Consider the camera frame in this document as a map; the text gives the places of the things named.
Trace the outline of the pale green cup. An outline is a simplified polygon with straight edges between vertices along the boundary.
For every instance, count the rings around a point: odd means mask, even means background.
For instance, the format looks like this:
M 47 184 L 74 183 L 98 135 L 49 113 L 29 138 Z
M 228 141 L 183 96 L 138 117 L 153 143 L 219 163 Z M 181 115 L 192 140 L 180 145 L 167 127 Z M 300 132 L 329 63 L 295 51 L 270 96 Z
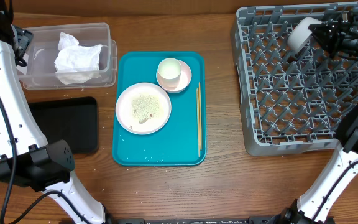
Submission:
M 157 68 L 157 78 L 163 86 L 174 88 L 179 84 L 181 76 L 181 63 L 175 58 L 163 59 Z

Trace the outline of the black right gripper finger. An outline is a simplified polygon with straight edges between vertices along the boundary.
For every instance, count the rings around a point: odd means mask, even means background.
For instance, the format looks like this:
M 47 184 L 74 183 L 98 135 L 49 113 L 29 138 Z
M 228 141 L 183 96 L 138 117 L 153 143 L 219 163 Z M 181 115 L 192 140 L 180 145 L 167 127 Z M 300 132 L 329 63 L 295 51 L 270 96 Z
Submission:
M 332 39 L 337 37 L 337 22 L 323 22 L 308 26 L 314 39 Z
M 336 37 L 323 39 L 321 48 L 329 54 L 330 58 L 334 58 L 337 54 L 339 39 Z

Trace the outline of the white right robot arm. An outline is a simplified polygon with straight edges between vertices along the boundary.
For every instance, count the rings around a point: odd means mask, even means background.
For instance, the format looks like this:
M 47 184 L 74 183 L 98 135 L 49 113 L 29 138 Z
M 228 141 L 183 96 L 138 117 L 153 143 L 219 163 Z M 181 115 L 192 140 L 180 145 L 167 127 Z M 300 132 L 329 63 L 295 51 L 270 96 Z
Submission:
M 288 38 L 288 45 L 299 52 L 310 39 L 335 56 L 358 60 L 358 13 L 343 14 L 336 22 L 312 17 L 300 21 Z M 328 213 L 351 180 L 358 174 L 358 104 L 338 124 L 338 146 L 313 185 L 291 207 L 272 217 L 269 223 L 324 223 Z

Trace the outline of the grey bowl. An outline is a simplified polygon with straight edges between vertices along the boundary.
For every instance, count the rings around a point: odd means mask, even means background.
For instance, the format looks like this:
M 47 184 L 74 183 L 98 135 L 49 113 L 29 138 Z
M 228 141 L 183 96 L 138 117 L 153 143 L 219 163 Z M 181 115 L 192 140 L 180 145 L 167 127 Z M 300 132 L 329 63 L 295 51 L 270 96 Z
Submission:
M 310 25 L 320 25 L 322 21 L 312 17 L 306 17 L 299 22 L 288 37 L 287 44 L 289 48 L 297 54 L 311 39 L 312 31 L 309 30 Z

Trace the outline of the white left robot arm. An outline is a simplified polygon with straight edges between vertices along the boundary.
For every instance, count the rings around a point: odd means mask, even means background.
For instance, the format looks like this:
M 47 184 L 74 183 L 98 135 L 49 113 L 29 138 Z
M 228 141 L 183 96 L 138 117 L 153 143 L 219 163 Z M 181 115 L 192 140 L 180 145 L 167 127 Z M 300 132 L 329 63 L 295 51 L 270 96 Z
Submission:
M 27 65 L 23 56 L 33 34 L 15 26 L 13 18 L 12 3 L 0 0 L 0 182 L 8 184 L 0 223 L 15 185 L 42 193 L 15 223 L 45 197 L 54 199 L 75 223 L 113 223 L 106 207 L 77 178 L 67 142 L 49 143 L 32 116 L 16 67 Z

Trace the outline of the white napkin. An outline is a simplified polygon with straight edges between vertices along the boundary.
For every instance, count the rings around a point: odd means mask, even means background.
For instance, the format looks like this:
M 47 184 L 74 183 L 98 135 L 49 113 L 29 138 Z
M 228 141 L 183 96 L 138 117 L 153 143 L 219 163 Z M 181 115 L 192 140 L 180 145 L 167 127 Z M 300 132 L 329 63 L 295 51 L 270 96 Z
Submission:
M 99 74 L 100 53 L 104 45 L 91 47 L 79 45 L 74 36 L 61 32 L 59 53 L 54 61 L 57 78 L 65 85 L 83 84 Z

